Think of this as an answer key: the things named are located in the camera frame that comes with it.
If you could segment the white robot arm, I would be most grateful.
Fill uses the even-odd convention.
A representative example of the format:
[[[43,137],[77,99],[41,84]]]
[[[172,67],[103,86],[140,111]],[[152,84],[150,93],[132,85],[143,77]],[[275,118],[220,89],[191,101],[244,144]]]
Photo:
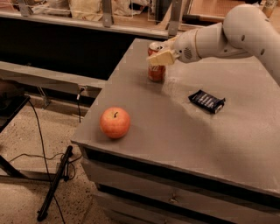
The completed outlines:
[[[280,85],[280,33],[251,4],[231,9],[218,24],[192,29],[166,40],[147,60],[152,66],[191,63],[208,57],[240,59],[254,56]]]

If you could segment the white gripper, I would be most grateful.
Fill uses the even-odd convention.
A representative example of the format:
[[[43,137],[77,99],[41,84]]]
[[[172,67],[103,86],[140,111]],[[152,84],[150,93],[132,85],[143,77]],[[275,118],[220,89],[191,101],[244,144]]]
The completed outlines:
[[[160,44],[160,50],[147,58],[152,66],[169,66],[176,59],[183,63],[200,60],[196,46],[197,29],[185,31],[177,37],[169,38]]]

